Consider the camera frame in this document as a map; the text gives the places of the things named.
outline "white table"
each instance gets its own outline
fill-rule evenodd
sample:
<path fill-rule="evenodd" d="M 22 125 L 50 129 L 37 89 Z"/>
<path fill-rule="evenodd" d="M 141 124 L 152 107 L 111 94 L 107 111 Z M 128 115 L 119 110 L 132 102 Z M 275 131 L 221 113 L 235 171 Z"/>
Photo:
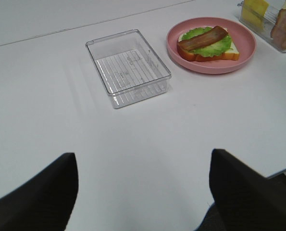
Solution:
<path fill-rule="evenodd" d="M 0 45 L 192 0 L 0 0 Z"/>
<path fill-rule="evenodd" d="M 175 24 L 237 21 L 236 3 L 196 0 L 0 47 L 0 197 L 75 152 L 79 193 L 67 230 L 190 231 L 213 202 L 213 148 L 266 177 L 286 169 L 286 54 L 255 35 L 252 61 L 220 76 L 182 69 L 167 54 Z M 173 78 L 166 94 L 116 110 L 85 43 L 132 28 Z"/>

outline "bacon strip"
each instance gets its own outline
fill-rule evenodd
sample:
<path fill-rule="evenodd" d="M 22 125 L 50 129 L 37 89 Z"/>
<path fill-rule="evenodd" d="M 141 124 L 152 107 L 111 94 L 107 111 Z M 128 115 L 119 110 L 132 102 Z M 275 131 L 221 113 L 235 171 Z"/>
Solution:
<path fill-rule="evenodd" d="M 273 42 L 282 48 L 286 49 L 286 10 L 281 9 L 277 15 L 275 26 L 271 30 Z"/>
<path fill-rule="evenodd" d="M 215 26 L 204 34 L 178 42 L 178 45 L 186 51 L 191 51 L 214 44 L 223 39 L 226 35 L 228 35 L 228 32 L 225 29 L 220 26 Z"/>

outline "open-faced sandwich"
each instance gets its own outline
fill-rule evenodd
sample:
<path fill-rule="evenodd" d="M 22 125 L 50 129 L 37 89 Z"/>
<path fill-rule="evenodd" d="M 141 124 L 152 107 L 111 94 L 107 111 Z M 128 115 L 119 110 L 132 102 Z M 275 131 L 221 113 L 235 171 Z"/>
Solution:
<path fill-rule="evenodd" d="M 179 55 L 188 61 L 238 60 L 239 52 L 225 28 L 198 27 L 182 34 L 177 42 Z"/>

